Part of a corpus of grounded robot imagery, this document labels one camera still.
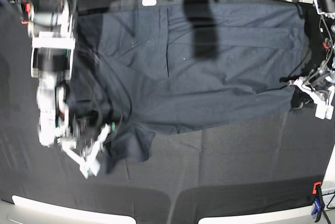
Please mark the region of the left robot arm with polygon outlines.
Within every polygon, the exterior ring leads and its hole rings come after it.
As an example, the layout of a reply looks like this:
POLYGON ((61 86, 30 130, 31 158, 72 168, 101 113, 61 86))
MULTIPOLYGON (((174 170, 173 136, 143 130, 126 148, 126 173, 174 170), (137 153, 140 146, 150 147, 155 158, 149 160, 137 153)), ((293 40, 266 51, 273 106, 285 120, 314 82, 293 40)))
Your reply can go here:
POLYGON ((331 120, 334 114, 334 0, 312 0, 319 16, 322 59, 320 64, 300 75, 283 77, 281 82, 296 88, 292 109, 309 102, 316 105, 315 117, 331 120))

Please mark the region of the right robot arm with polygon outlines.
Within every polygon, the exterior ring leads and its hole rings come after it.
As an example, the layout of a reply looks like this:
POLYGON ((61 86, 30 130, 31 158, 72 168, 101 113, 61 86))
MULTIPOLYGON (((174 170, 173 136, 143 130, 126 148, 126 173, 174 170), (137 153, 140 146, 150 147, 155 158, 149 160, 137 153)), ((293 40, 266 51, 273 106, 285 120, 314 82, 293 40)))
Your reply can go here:
POLYGON ((31 38, 30 74, 38 79, 38 137, 42 146, 58 145, 78 164, 84 177, 97 176, 97 159, 114 123, 103 123, 101 107, 90 92, 90 109, 77 113, 69 105, 76 34, 75 0, 20 0, 31 38))

